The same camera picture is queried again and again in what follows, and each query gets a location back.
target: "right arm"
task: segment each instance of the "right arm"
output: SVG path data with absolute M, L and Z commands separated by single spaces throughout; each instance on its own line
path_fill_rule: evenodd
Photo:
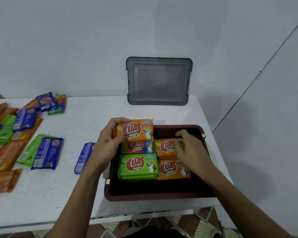
M 182 136 L 185 149 L 176 142 L 178 159 L 212 189 L 244 238 L 292 237 L 226 179 L 211 161 L 201 140 L 184 129 L 176 136 Z

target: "white table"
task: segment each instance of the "white table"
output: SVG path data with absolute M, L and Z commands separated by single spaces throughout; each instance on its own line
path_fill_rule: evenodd
M 1 99 L 0 103 L 8 102 L 12 107 L 22 107 L 30 100 Z M 56 170 L 24 169 L 14 191 L 0 194 L 0 233 L 51 228 L 53 224 L 39 224 L 55 221 L 59 217 L 79 178 L 73 170 L 83 144 L 95 142 L 110 118 L 121 116 L 130 119 L 153 118 L 156 125 L 201 126 L 206 135 L 212 161 L 227 179 L 232 181 L 196 96 L 190 96 L 185 106 L 134 106 L 127 102 L 126 96 L 70 97 L 64 114 L 48 116 L 43 113 L 44 121 L 36 132 L 64 139 Z M 105 179 L 101 177 L 91 217 L 106 218 L 91 220 L 91 224 L 130 218 L 115 215 L 175 211 L 138 216 L 146 218 L 187 214 L 192 212 L 192 208 L 219 205 L 217 198 L 109 202 L 103 194 L 104 184 Z

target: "person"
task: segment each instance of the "person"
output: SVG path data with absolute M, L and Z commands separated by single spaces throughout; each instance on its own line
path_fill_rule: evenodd
M 114 138 L 112 129 L 118 123 L 129 121 L 127 118 L 112 118 L 100 132 L 94 150 L 67 204 L 46 238 L 86 237 L 99 178 L 115 156 L 119 144 L 125 142 L 124 136 Z M 292 237 L 226 179 L 215 167 L 199 139 L 190 135 L 186 130 L 180 130 L 175 135 L 182 136 L 184 143 L 184 150 L 180 143 L 175 144 L 178 159 L 212 189 L 244 238 Z M 159 237 L 157 232 L 160 231 L 156 229 L 155 237 Z M 148 231 L 140 230 L 138 232 L 130 237 L 150 236 Z

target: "gray wall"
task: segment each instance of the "gray wall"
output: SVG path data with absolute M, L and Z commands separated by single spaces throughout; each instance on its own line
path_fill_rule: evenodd
M 298 236 L 298 28 L 213 134 L 235 186 Z
M 0 0 L 0 94 L 126 95 L 127 57 L 188 57 L 214 130 L 297 24 L 298 0 Z

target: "storage box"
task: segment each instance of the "storage box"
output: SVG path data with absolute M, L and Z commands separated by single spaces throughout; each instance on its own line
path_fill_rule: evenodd
M 181 129 L 186 129 L 189 134 L 201 140 L 207 150 L 205 140 L 202 137 L 204 131 L 198 125 L 155 125 L 153 137 L 156 139 L 176 138 L 175 133 Z M 109 178 L 105 183 L 104 195 L 109 201 L 215 197 L 207 184 L 193 172 L 191 172 L 191 179 L 142 182 L 122 181 L 118 178 L 119 158 L 120 147 L 111 161 Z

